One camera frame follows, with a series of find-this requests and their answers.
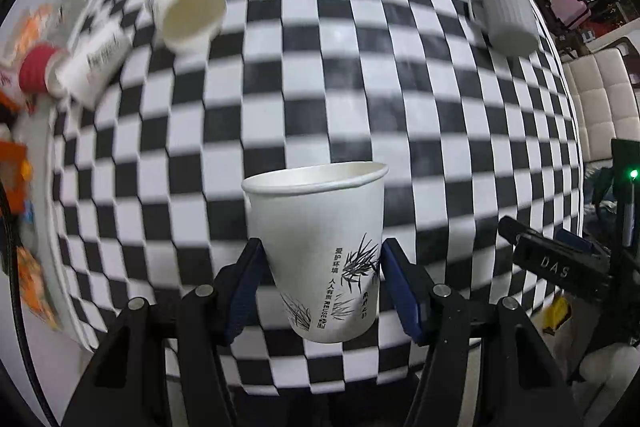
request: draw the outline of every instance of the black cable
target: black cable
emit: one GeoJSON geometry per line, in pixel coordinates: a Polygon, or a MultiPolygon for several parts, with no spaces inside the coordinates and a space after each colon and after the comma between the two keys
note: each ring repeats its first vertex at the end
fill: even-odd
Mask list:
{"type": "Polygon", "coordinates": [[[22,356],[22,362],[24,363],[24,369],[31,382],[31,388],[33,394],[35,394],[40,408],[47,418],[47,421],[51,427],[58,427],[58,421],[53,415],[53,411],[49,406],[47,397],[44,396],[44,391],[40,386],[38,375],[36,374],[36,368],[33,365],[33,359],[31,358],[31,351],[29,350],[29,341],[27,340],[27,333],[24,330],[24,318],[22,317],[22,306],[20,304],[20,279],[18,277],[18,253],[15,248],[14,232],[12,226],[9,223],[11,216],[11,210],[9,208],[9,201],[6,198],[6,192],[0,182],[0,212],[2,213],[4,224],[4,234],[6,236],[6,254],[7,265],[9,275],[9,289],[11,293],[11,309],[14,315],[15,334],[18,338],[18,347],[20,348],[20,355],[22,356]]]}

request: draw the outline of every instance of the metal bolt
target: metal bolt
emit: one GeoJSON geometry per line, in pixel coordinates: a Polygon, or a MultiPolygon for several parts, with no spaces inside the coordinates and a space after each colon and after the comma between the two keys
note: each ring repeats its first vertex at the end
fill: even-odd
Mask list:
{"type": "Polygon", "coordinates": [[[508,310],[515,310],[519,306],[518,301],[513,297],[505,297],[502,299],[502,305],[508,310]]]}
{"type": "Polygon", "coordinates": [[[142,297],[134,297],[127,304],[127,308],[129,308],[132,311],[136,311],[142,308],[144,305],[145,305],[145,299],[143,299],[142,297]]]}
{"type": "Polygon", "coordinates": [[[209,297],[213,293],[213,286],[210,284],[201,284],[196,288],[196,295],[198,297],[209,297]]]}
{"type": "Polygon", "coordinates": [[[436,284],[433,287],[433,292],[438,297],[449,297],[449,295],[451,295],[451,288],[449,288],[446,284],[436,284]]]}

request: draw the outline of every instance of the tipped paper cup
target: tipped paper cup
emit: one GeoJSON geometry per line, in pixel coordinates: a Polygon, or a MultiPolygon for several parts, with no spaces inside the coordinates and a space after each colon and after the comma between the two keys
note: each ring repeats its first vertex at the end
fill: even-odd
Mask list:
{"type": "Polygon", "coordinates": [[[383,176],[376,162],[247,178],[250,237],[264,245],[289,324],[316,343],[369,329],[378,304],[383,176]]]}

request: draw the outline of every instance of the mug handle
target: mug handle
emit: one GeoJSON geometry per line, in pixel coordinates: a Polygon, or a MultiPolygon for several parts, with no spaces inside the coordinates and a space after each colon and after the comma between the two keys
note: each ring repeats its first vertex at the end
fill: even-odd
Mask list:
{"type": "Polygon", "coordinates": [[[469,8],[469,20],[479,26],[479,28],[486,33],[486,14],[484,12],[482,0],[468,0],[467,6],[469,8]]]}

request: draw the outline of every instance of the checkered tablecloth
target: checkered tablecloth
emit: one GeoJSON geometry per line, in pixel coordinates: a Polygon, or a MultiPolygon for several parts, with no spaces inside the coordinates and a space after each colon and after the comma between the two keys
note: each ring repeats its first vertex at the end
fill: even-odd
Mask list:
{"type": "MultiPolygon", "coordinates": [[[[465,296],[554,288],[512,265],[511,215],[547,235],[581,228],[581,163],[559,59],[507,59],[466,0],[227,0],[206,54],[158,44],[145,0],[92,0],[80,39],[107,19],[134,49],[95,112],[61,103],[50,141],[53,236],[78,330],[95,347],[134,296],[177,298],[244,246],[240,183],[274,169],[376,160],[384,235],[465,296]]],[[[315,344],[289,327],[273,282],[222,354],[250,394],[404,377],[425,350],[404,335],[385,283],[367,333],[315,344]]]]}

